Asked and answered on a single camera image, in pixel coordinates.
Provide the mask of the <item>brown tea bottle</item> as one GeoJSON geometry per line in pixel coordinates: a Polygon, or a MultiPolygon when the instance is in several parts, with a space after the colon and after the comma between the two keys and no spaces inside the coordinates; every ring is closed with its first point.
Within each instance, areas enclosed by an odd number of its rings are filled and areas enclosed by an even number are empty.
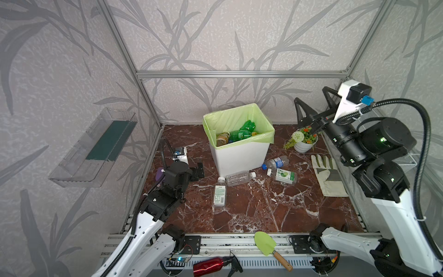
{"type": "Polygon", "coordinates": [[[229,143],[230,140],[230,132],[223,132],[217,135],[216,138],[216,146],[221,147],[229,143]]]}

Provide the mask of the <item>green plastic soda bottle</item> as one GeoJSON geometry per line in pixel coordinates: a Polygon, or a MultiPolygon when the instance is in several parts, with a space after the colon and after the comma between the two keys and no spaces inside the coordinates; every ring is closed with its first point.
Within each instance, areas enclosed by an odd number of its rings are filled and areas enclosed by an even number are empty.
{"type": "Polygon", "coordinates": [[[251,132],[249,130],[236,130],[230,133],[230,137],[228,139],[229,143],[235,143],[244,139],[248,139],[257,135],[257,132],[251,132]]]}

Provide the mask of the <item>square bottle green label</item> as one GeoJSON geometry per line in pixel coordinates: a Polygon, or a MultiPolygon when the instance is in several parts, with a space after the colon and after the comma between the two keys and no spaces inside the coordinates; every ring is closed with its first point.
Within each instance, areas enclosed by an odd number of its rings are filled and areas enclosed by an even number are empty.
{"type": "Polygon", "coordinates": [[[283,169],[268,169],[266,171],[267,176],[271,177],[273,180],[277,182],[282,182],[285,184],[296,184],[297,175],[294,172],[283,170],[283,169]]]}

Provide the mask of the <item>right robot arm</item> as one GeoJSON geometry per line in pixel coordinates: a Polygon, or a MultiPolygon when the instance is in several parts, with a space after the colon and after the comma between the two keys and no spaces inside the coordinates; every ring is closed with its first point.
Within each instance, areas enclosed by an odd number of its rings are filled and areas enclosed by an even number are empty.
{"type": "Polygon", "coordinates": [[[362,83],[340,91],[324,87],[326,111],[318,113],[299,98],[294,105],[298,123],[311,127],[313,132],[324,132],[340,152],[342,164],[354,168],[353,177],[381,212],[392,238],[365,238],[320,224],[310,233],[311,246],[352,255],[375,266],[385,277],[439,277],[443,253],[426,225],[420,201],[431,139],[429,114],[414,100],[375,102],[370,92],[371,87],[362,83]],[[353,127],[364,114],[387,105],[410,106],[423,122],[422,148],[413,184],[396,162],[416,145],[404,123],[397,118],[377,117],[369,120],[371,127],[363,132],[353,127]]]}

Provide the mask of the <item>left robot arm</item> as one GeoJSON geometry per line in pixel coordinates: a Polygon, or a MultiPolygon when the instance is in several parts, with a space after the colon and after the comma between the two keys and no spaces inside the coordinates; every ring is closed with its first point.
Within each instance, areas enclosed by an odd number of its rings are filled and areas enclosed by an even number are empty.
{"type": "Polygon", "coordinates": [[[186,202],[191,182],[204,178],[202,164],[189,166],[187,149],[160,143],[162,174],[138,202],[128,233],[111,256],[94,273],[96,277],[146,277],[168,255],[185,246],[185,232],[165,223],[186,202]]]}

